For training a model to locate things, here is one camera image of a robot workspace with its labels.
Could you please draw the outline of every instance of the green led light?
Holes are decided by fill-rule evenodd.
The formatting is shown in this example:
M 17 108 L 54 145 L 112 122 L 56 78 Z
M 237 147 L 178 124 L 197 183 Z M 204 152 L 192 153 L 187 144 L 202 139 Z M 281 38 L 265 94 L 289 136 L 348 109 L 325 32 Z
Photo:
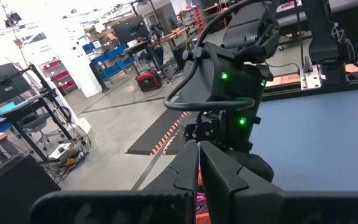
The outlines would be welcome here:
M 246 118 L 241 118 L 241 119 L 239 120 L 239 124 L 240 124 L 240 125 L 245 125 L 246 122 L 247 122 L 247 119 L 246 119 Z
M 227 79 L 227 78 L 228 78 L 227 73 L 222 72 L 222 79 L 225 80 L 225 79 Z

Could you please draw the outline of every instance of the concrete floor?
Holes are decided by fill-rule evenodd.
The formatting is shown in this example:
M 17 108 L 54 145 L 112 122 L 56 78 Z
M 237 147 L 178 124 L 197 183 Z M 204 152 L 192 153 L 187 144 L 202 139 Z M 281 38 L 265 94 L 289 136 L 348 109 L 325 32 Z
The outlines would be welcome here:
M 222 34 L 223 31 L 209 35 L 207 41 L 218 44 Z M 308 41 L 304 43 L 305 55 L 308 54 L 308 43 Z M 277 51 L 268 62 L 272 65 L 296 62 L 300 65 L 299 48 L 296 44 L 288 45 L 284 51 Z M 295 71 L 294 67 L 272 68 L 274 75 Z M 114 79 L 114 84 L 109 86 L 109 92 L 99 93 L 91 98 L 85 98 L 81 90 L 75 90 L 66 96 L 67 102 L 78 117 L 86 118 L 93 125 L 92 130 L 98 133 L 98 146 L 91 151 L 80 168 L 74 170 L 65 181 L 60 183 L 62 189 L 129 190 L 152 160 L 152 156 L 125 154 L 125 151 L 166 110 L 160 98 L 164 97 L 183 77 L 176 79 L 161 92 L 154 90 L 142 93 L 137 90 L 134 75 L 134 72 L 118 75 Z M 132 103 L 134 95 L 140 102 Z M 56 125 L 51 120 L 48 121 L 47 130 L 55 128 Z M 92 147 L 96 145 L 95 132 L 89 134 L 93 140 Z M 48 148 L 55 149 L 54 142 L 58 139 L 59 137 L 52 138 Z M 23 150 L 27 150 L 25 143 L 11 134 L 9 140 Z M 153 180 L 173 158 L 174 156 L 161 156 L 141 188 Z

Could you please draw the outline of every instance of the floor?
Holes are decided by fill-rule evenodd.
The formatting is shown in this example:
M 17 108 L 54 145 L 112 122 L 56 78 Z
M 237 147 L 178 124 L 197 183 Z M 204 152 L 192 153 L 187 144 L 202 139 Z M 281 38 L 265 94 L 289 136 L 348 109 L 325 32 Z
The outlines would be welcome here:
M 207 36 L 207 41 L 219 44 L 224 31 Z M 305 55 L 308 54 L 309 41 L 304 42 Z M 164 61 L 170 54 L 165 54 Z M 296 62 L 300 65 L 300 51 L 296 44 L 288 45 L 284 51 L 268 60 L 272 65 L 283 65 Z M 272 73 L 281 74 L 296 72 L 294 67 L 272 68 Z M 92 150 L 86 162 L 74 170 L 60 183 L 65 190 L 129 190 L 138 180 L 144 169 L 153 159 L 152 156 L 125 154 L 125 151 L 147 130 L 147 128 L 166 110 L 162 98 L 183 78 L 178 77 L 165 88 L 142 93 L 137 89 L 134 72 L 118 75 L 110 90 L 85 98 L 81 90 L 75 90 L 66 96 L 67 102 L 79 118 L 86 118 L 92 124 L 89 136 L 92 139 Z M 55 129 L 48 121 L 48 130 Z M 22 140 L 9 135 L 9 139 L 23 150 L 27 146 Z M 55 148 L 59 137 L 51 139 L 49 149 Z M 153 180 L 165 168 L 174 156 L 161 156 L 153 169 L 140 186 L 140 189 Z

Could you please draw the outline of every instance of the blue table surface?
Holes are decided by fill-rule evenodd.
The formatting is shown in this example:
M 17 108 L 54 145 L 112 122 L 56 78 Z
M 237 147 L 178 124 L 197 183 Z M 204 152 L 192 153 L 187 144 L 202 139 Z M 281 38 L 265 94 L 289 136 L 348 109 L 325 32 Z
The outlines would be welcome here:
M 262 102 L 250 137 L 283 190 L 358 191 L 358 90 Z

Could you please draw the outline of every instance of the red portable generator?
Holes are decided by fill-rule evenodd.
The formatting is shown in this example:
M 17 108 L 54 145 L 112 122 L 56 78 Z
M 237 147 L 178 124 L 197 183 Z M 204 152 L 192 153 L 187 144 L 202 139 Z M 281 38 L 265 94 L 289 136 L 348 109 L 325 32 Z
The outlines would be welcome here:
M 156 90 L 162 86 L 161 78 L 156 71 L 140 74 L 136 76 L 135 80 L 143 92 Z

